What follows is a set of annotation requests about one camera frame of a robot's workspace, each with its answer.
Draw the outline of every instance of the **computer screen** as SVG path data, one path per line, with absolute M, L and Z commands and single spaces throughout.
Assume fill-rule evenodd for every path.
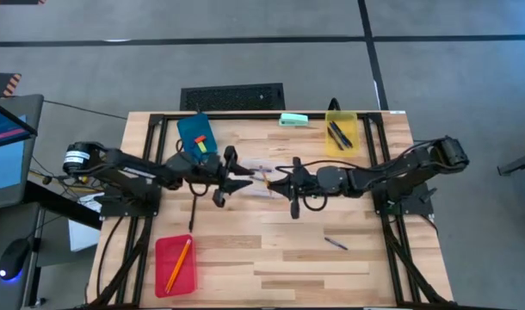
M 37 135 L 25 121 L 0 106 L 0 146 L 22 141 Z

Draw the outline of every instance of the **red plastic tray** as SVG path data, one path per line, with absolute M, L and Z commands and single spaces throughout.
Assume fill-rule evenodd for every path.
M 192 240 L 184 263 L 170 292 L 165 293 L 167 282 L 188 239 Z M 159 298 L 190 294 L 197 289 L 195 271 L 195 242 L 191 235 L 161 238 L 156 241 L 156 296 Z

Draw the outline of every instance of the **green object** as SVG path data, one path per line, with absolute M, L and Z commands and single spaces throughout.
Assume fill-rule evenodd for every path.
M 308 126 L 308 116 L 292 113 L 282 113 L 280 126 Z

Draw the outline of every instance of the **wooden plank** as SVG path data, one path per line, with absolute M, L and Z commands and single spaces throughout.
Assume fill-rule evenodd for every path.
M 189 113 L 176 112 L 180 115 Z M 147 112 L 129 114 L 121 149 L 141 157 L 144 149 Z M 383 113 L 391 156 L 412 144 L 406 115 Z M 326 159 L 324 122 L 308 127 L 284 128 L 276 120 L 211 121 L 223 152 L 236 146 L 242 159 L 265 159 L 290 164 L 293 156 L 303 162 Z M 361 149 L 351 163 L 369 166 L 363 127 L 359 124 Z M 164 158 L 173 155 L 178 139 L 176 124 L 167 132 Z M 379 141 L 374 128 L 376 151 Z M 154 159 L 158 129 L 151 149 Z M 318 165 L 309 167 L 315 171 Z M 159 238 L 188 233 L 192 195 L 188 187 L 163 190 L 159 215 L 153 222 L 145 270 L 141 307 L 361 307 L 394 305 L 391 276 L 386 261 L 380 219 L 374 214 L 370 195 L 360 199 L 330 198 L 321 212 L 301 209 L 292 220 L 287 199 L 261 197 L 239 191 L 216 208 L 210 195 L 198 200 L 193 236 L 197 252 L 198 290 L 193 294 L 158 299 L 154 295 L 155 259 L 153 246 Z M 445 298 L 452 298 L 446 269 L 435 230 L 418 216 L 406 216 L 406 229 L 414 262 Z M 96 272 L 102 247 L 116 219 L 104 222 L 101 241 L 90 275 L 89 301 L 96 296 Z M 120 267 L 127 236 L 124 219 L 108 247 L 103 262 L 102 287 Z M 324 236 L 348 246 L 337 249 Z M 136 269 L 131 269 L 126 301 L 130 301 Z M 406 276 L 401 273 L 405 296 Z

